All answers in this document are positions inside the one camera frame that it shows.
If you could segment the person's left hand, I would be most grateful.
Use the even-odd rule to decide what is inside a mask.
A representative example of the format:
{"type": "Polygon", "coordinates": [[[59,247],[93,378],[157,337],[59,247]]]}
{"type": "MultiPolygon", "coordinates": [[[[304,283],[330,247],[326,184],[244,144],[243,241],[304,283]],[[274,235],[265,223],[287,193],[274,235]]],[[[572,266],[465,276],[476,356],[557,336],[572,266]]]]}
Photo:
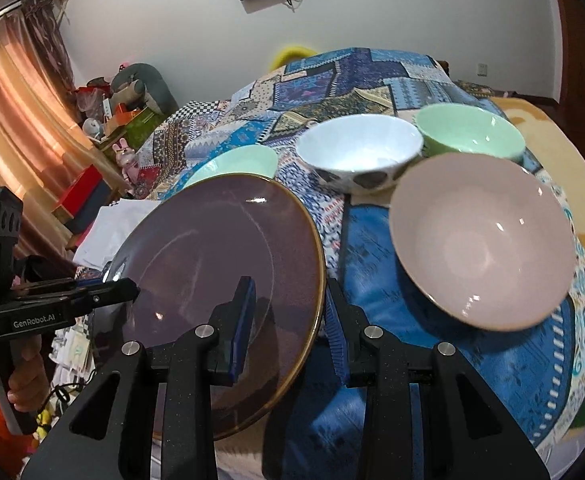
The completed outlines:
{"type": "Polygon", "coordinates": [[[50,393],[41,348],[40,336],[23,341],[21,361],[8,380],[7,399],[17,412],[39,410],[50,393]]]}

